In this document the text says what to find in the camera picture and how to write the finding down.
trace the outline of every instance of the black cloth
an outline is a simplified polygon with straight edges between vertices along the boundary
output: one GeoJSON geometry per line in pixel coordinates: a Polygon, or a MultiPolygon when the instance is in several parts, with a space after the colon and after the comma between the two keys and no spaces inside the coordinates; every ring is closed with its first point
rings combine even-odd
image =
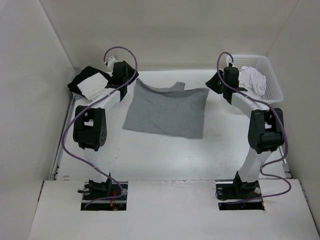
{"type": "Polygon", "coordinates": [[[92,66],[87,66],[85,69],[83,69],[77,76],[75,76],[75,78],[72,80],[72,82],[70,82],[67,86],[69,88],[69,90],[75,94],[81,94],[82,92],[80,91],[80,89],[78,88],[78,84],[81,83],[83,80],[97,74],[100,73],[102,74],[102,76],[104,76],[108,81],[111,81],[111,76],[104,72],[101,71],[99,69],[96,69],[92,66]]]}

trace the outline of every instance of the rectangular opening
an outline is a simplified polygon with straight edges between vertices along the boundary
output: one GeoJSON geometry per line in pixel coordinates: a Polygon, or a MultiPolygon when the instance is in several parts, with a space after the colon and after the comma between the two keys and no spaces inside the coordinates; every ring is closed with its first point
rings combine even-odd
{"type": "Polygon", "coordinates": [[[116,202],[112,205],[110,201],[107,202],[98,202],[98,203],[91,203],[85,209],[87,203],[81,203],[81,211],[126,211],[127,210],[127,203],[120,203],[116,202]]]}
{"type": "MultiPolygon", "coordinates": [[[[111,198],[106,200],[97,200],[93,203],[90,203],[86,208],[85,206],[87,203],[91,202],[94,199],[101,198],[101,197],[110,197],[107,195],[96,197],[97,194],[101,194],[100,191],[98,193],[94,194],[84,194],[82,195],[82,201],[81,201],[81,211],[126,211],[127,210],[127,196],[128,196],[128,182],[120,182],[125,195],[119,197],[119,198],[111,198]]],[[[86,188],[87,183],[84,185],[84,191],[87,191],[86,188]]],[[[116,183],[112,183],[112,189],[111,194],[120,195],[120,188],[116,183]]]]}
{"type": "Polygon", "coordinates": [[[219,202],[219,210],[265,210],[263,201],[245,203],[219,202]]]}

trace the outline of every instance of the black bracket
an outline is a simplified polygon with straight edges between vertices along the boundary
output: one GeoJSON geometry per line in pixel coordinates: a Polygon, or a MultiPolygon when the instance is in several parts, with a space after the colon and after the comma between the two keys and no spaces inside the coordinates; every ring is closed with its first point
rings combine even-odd
{"type": "MultiPolygon", "coordinates": [[[[280,108],[274,110],[283,125],[282,110],[280,108]]],[[[266,151],[273,152],[285,143],[281,128],[270,110],[254,110],[251,112],[248,141],[250,147],[256,150],[258,154],[266,151]]]]}
{"type": "Polygon", "coordinates": [[[84,185],[84,190],[78,190],[78,193],[83,194],[84,200],[94,200],[109,197],[111,190],[112,181],[108,178],[106,182],[101,183],[89,180],[88,184],[84,185]]]}
{"type": "MultiPolygon", "coordinates": [[[[75,109],[75,116],[86,106],[78,106],[75,109]]],[[[74,122],[73,140],[82,149],[98,149],[103,146],[107,139],[106,111],[102,108],[90,108],[74,122]]]]}
{"type": "Polygon", "coordinates": [[[218,200],[225,201],[228,199],[248,200],[260,197],[260,193],[256,193],[256,188],[260,188],[259,182],[242,182],[238,172],[230,183],[217,183],[215,196],[218,200]]]}
{"type": "MultiPolygon", "coordinates": [[[[116,89],[119,86],[123,85],[126,81],[128,81],[132,75],[135,73],[135,70],[126,62],[126,61],[118,61],[113,64],[113,72],[111,80],[108,81],[106,88],[116,89]]],[[[139,73],[136,72],[135,76],[129,82],[128,85],[132,84],[134,80],[139,76],[139,73]]],[[[127,94],[128,89],[127,86],[124,86],[120,89],[120,101],[127,94]]]]}
{"type": "MultiPolygon", "coordinates": [[[[239,70],[238,68],[233,67],[232,63],[229,63],[229,66],[223,69],[224,72],[219,69],[218,71],[224,82],[228,84],[230,87],[239,91],[248,91],[243,87],[239,87],[239,70]]],[[[223,94],[223,98],[226,99],[229,104],[231,104],[232,94],[235,91],[229,89],[221,82],[218,76],[218,72],[209,81],[207,81],[205,85],[211,90],[213,90],[215,93],[223,94]]]]}

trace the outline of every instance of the white wall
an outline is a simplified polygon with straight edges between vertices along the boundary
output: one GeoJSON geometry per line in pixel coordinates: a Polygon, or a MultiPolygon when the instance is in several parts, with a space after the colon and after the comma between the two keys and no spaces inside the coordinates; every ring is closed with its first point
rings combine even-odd
{"type": "Polygon", "coordinates": [[[140,70],[215,68],[226,50],[266,55],[297,1],[41,0],[74,66],[105,69],[105,50],[121,45],[140,70]]]}
{"type": "Polygon", "coordinates": [[[320,227],[320,1],[300,0],[268,57],[281,85],[287,161],[320,227]]]}
{"type": "Polygon", "coordinates": [[[28,238],[71,75],[39,0],[0,0],[0,239],[28,238]]]}

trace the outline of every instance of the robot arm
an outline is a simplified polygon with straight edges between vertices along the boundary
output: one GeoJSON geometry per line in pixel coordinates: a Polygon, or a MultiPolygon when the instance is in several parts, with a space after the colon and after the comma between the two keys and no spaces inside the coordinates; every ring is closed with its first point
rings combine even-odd
{"type": "MultiPolygon", "coordinates": [[[[111,92],[126,83],[134,73],[135,70],[125,61],[114,63],[111,80],[108,82],[103,94],[95,101],[107,95],[109,95],[109,97],[88,109],[74,122],[73,140],[78,143],[80,148],[93,149],[97,152],[99,148],[105,144],[107,139],[106,112],[125,97],[127,94],[127,86],[122,87],[113,94],[111,94],[111,92]]],[[[137,72],[129,84],[131,84],[138,75],[137,72]]],[[[75,109],[75,116],[90,104],[91,103],[86,106],[79,105],[75,109]]]]}
{"type": "MultiPolygon", "coordinates": [[[[239,88],[239,70],[230,64],[224,68],[223,80],[229,86],[239,88]]],[[[222,84],[218,74],[215,74],[211,80],[206,83],[207,87],[223,97],[228,103],[240,109],[249,119],[248,142],[250,145],[246,159],[236,172],[233,180],[216,182],[217,198],[219,200],[247,200],[257,197],[250,193],[259,189],[259,174],[261,166],[266,162],[273,151],[284,144],[281,129],[276,121],[275,116],[269,111],[269,108],[261,103],[252,102],[245,96],[236,93],[222,84]]],[[[280,108],[275,111],[283,124],[283,113],[280,108]]]]}

